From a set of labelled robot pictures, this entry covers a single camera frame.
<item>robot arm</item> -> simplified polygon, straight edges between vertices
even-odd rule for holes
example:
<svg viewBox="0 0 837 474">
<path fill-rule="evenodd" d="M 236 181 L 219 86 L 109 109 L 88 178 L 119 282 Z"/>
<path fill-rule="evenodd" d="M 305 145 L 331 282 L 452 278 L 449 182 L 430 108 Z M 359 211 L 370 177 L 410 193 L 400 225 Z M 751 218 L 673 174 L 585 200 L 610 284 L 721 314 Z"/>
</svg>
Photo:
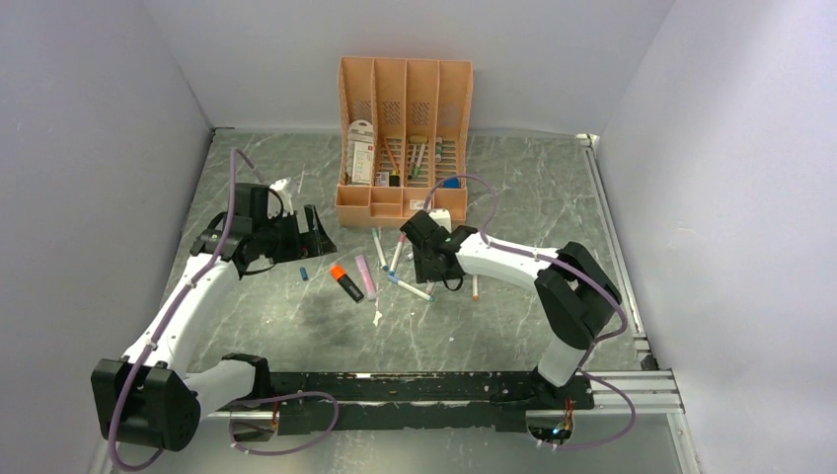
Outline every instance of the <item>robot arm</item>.
<svg viewBox="0 0 837 474">
<path fill-rule="evenodd" d="M 450 232 L 439 225 L 441 218 L 421 210 L 401 230 L 414 246 L 417 281 L 457 279 L 464 275 L 497 278 L 538 293 L 552 329 L 552 338 L 537 371 L 549 383 L 561 387 L 575 373 L 595 338 L 613 316 L 610 304 L 589 285 L 556 265 L 524 257 L 486 244 L 477 229 L 459 226 Z M 490 244 L 502 244 L 534 256 L 555 255 L 585 273 L 621 303 L 616 285 L 602 271 L 581 244 L 569 242 L 563 249 L 534 249 L 492 237 Z"/>
<path fill-rule="evenodd" d="M 237 184 L 231 231 L 220 258 L 197 283 L 193 276 L 211 259 L 224 213 L 212 219 L 190 249 L 183 276 L 157 316 L 119 360 L 102 359 L 91 375 L 100 428 L 108 437 L 111 417 L 121 390 L 130 390 L 122 410 L 117 440 L 169 450 L 186 447 L 197 423 L 209 413 L 240 398 L 271 395 L 264 358 L 227 355 L 199 374 L 187 374 L 200 330 L 248 266 L 264 257 L 273 264 L 318 257 L 337 250 L 323 230 L 312 205 L 304 207 L 309 230 L 300 232 L 291 203 L 292 184 Z M 192 285 L 177 306 L 153 351 L 130 387 L 125 380 L 164 315 L 176 304 L 184 285 Z"/>
</svg>

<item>orange highlighter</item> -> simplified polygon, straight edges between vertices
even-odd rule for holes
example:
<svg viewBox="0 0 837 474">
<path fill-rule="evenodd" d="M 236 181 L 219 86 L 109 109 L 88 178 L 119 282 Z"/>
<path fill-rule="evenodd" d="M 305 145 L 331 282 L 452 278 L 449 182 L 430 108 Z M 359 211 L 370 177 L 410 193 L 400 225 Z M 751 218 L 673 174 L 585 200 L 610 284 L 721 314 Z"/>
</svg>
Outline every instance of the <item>orange highlighter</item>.
<svg viewBox="0 0 837 474">
<path fill-rule="evenodd" d="M 342 289 L 351 296 L 355 303 L 359 303 L 363 299 L 363 293 L 360 288 L 354 284 L 354 281 L 345 274 L 345 270 L 339 265 L 332 265 L 332 278 L 334 278 L 342 287 Z"/>
</svg>

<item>organizer compartment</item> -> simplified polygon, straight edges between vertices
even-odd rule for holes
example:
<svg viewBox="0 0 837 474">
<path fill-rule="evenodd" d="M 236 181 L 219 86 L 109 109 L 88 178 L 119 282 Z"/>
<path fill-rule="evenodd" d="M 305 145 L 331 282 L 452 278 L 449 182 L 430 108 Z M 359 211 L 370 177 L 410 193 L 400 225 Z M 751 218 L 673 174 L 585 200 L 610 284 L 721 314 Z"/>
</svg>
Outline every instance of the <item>organizer compartment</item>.
<svg viewBox="0 0 837 474">
<path fill-rule="evenodd" d="M 473 68 L 467 61 L 341 59 L 343 152 L 335 201 L 341 225 L 399 227 L 416 213 L 411 202 L 423 202 L 438 180 L 465 173 L 473 81 Z M 390 187 L 389 181 L 384 186 L 354 186 L 348 180 L 347 131 L 358 119 L 370 120 L 374 127 L 375 173 L 392 176 L 397 172 L 397 187 Z M 421 145 L 411 143 L 411 137 L 426 137 L 417 172 Z M 437 137 L 442 138 L 439 161 L 435 160 Z M 455 224 L 465 222 L 468 206 L 467 191 L 461 185 L 462 189 L 439 189 L 433 200 L 435 207 L 450 211 Z"/>
</svg>

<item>gray marble surface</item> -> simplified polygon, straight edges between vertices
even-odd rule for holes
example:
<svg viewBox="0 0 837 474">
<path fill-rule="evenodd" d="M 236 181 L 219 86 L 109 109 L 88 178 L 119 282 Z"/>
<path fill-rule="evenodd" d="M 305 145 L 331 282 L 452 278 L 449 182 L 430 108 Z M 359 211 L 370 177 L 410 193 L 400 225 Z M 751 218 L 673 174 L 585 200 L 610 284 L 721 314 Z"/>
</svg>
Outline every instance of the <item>gray marble surface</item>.
<svg viewBox="0 0 837 474">
<path fill-rule="evenodd" d="M 226 208 L 228 159 L 240 147 L 269 180 L 291 177 L 301 184 L 294 204 L 315 204 L 326 232 L 338 246 L 329 256 L 279 265 L 242 280 L 209 316 L 190 370 L 215 365 L 222 356 L 241 352 L 264 356 L 272 370 L 414 371 L 528 370 L 535 366 L 549 339 L 549 324 L 534 293 L 498 280 L 480 280 L 480 300 L 441 285 L 435 301 L 422 299 L 385 280 L 377 305 L 354 303 L 329 275 L 342 265 L 361 284 L 354 257 L 374 263 L 369 229 L 342 228 L 334 209 L 341 140 L 326 134 L 274 134 L 219 131 L 212 143 L 195 191 L 183 239 L 167 288 L 182 274 L 188 248 L 208 220 Z M 499 211 L 490 234 L 527 245 L 561 247 L 569 240 L 585 245 L 614 278 L 613 256 L 594 196 L 587 165 L 573 137 L 477 136 L 469 139 L 467 170 L 499 190 Z M 241 164 L 240 181 L 255 181 Z M 490 196 L 477 183 L 469 185 L 468 223 L 479 225 Z M 388 260 L 397 230 L 384 230 Z M 253 269 L 266 262 L 259 262 Z M 299 268 L 310 277 L 304 282 Z M 402 262 L 398 275 L 415 281 L 412 265 Z M 377 325 L 376 312 L 380 312 Z M 608 327 L 618 327 L 614 317 Z M 638 369 L 630 332 L 597 348 L 591 370 Z"/>
</svg>

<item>white wall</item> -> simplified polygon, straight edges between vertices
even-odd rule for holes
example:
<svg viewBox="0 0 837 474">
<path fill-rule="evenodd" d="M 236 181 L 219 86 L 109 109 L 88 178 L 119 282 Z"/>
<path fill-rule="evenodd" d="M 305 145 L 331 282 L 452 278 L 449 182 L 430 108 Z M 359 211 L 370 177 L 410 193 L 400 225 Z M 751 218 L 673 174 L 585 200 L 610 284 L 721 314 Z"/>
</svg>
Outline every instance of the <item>white wall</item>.
<svg viewBox="0 0 837 474">
<path fill-rule="evenodd" d="M 339 128 L 343 55 L 470 59 L 471 127 L 600 132 L 673 0 L 146 0 L 217 126 Z"/>
<path fill-rule="evenodd" d="M 0 472 L 81 473 L 90 373 L 159 306 L 208 129 L 139 0 L 0 18 Z"/>
<path fill-rule="evenodd" d="M 676 2 L 601 140 L 708 473 L 837 472 L 837 7 Z"/>
</svg>

